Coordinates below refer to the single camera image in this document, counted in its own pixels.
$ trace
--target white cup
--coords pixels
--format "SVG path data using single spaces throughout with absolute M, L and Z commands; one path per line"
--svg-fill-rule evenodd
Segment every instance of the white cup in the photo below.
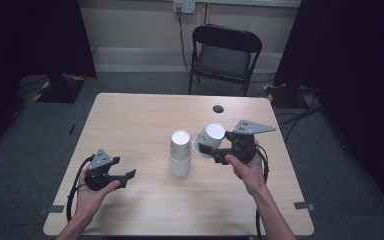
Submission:
M 177 161 L 170 156 L 170 171 L 176 177 L 185 177 L 191 170 L 191 157 L 186 160 Z
M 217 149 L 220 147 L 221 142 L 223 141 L 224 134 L 226 130 L 224 127 L 218 122 L 210 122 L 208 123 L 204 129 L 196 136 L 193 140 L 193 149 L 195 152 L 205 158 L 210 158 L 211 156 L 199 151 L 198 144 L 204 144 L 210 146 L 213 149 Z
M 183 161 L 191 156 L 190 135 L 185 130 L 177 130 L 171 135 L 170 157 Z

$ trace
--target wooden table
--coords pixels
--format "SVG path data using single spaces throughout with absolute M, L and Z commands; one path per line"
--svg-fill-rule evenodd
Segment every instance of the wooden table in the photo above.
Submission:
M 215 113 L 221 105 L 223 113 Z M 121 157 L 111 175 L 137 169 L 125 189 L 109 194 L 84 235 L 250 236 L 256 235 L 254 200 L 232 171 L 192 150 L 192 168 L 178 178 L 169 169 L 171 134 L 186 130 L 194 138 L 211 121 L 232 131 L 240 119 L 275 126 L 270 102 L 263 98 L 102 93 L 95 100 L 54 205 L 66 205 L 80 164 L 99 148 Z M 294 169 L 279 130 L 255 135 L 267 151 L 268 187 L 296 235 L 314 231 Z M 223 140 L 221 148 L 229 148 Z M 66 225 L 63 213 L 50 213 L 47 235 Z

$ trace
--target chair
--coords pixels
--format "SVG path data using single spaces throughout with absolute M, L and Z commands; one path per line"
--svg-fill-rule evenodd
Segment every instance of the chair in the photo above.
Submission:
M 262 43 L 253 33 L 219 25 L 206 24 L 192 33 L 193 53 L 189 76 L 191 94 L 193 75 L 242 84 L 246 96 Z M 198 55 L 197 43 L 202 44 Z

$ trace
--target forearm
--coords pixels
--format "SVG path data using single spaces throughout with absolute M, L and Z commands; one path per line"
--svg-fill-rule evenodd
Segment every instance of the forearm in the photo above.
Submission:
M 86 218 L 74 215 L 64 230 L 58 235 L 57 240 L 78 239 L 89 223 L 90 221 Z
M 268 239 L 296 239 L 266 186 L 253 194 L 253 197 Z

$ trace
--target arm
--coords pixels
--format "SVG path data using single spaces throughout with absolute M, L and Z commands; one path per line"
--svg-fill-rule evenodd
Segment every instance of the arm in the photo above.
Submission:
M 264 182 L 261 157 L 256 154 L 247 164 L 243 164 L 233 155 L 226 155 L 225 159 L 233 166 L 233 172 L 242 179 L 248 193 L 254 198 L 267 238 L 296 239 Z
M 58 240 L 78 239 L 83 230 L 92 222 L 93 216 L 98 212 L 105 196 L 120 185 L 120 182 L 116 180 L 99 191 L 93 191 L 84 185 L 86 170 L 87 168 L 83 169 L 77 185 L 76 212 L 67 226 L 58 235 Z

